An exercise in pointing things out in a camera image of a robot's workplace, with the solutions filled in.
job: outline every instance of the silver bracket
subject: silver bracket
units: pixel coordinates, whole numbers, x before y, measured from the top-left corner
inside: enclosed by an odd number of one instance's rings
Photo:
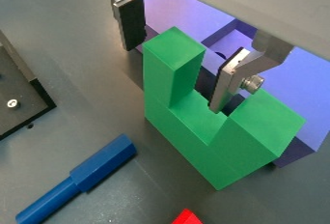
[[[119,22],[123,47],[135,49],[148,36],[144,0],[111,0],[114,17]]]
[[[221,66],[217,76],[216,88],[209,107],[216,113],[222,111],[238,89],[254,94],[264,84],[264,77],[257,75],[281,65],[294,46],[266,32],[258,30],[253,47],[256,51],[244,48]]]

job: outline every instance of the gray surface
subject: gray surface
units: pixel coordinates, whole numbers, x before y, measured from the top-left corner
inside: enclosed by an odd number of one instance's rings
[[[330,61],[330,0],[202,0]]]
[[[138,157],[47,223],[170,223],[184,208],[206,224],[330,223],[330,137],[217,192],[145,120],[142,58],[122,49],[110,0],[0,0],[0,28],[58,104],[0,143],[2,224],[122,132]]]

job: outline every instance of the blue cylinder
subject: blue cylinder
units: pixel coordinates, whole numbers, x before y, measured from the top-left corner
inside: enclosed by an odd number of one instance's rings
[[[31,206],[17,216],[19,224],[41,223],[63,204],[81,193],[78,185],[69,177]]]

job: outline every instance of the metal plate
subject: metal plate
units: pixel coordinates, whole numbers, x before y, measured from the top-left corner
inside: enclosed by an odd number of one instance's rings
[[[38,79],[29,81],[19,70],[5,46],[0,46],[0,140],[38,117],[55,108]],[[10,108],[9,101],[17,99],[19,108]]]

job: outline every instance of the screw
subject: screw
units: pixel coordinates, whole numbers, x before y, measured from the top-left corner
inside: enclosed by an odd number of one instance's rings
[[[21,106],[21,103],[17,99],[11,99],[9,102],[7,102],[7,107],[17,110]]]
[[[244,79],[241,88],[245,89],[250,94],[254,94],[262,87],[265,78],[258,74]]]

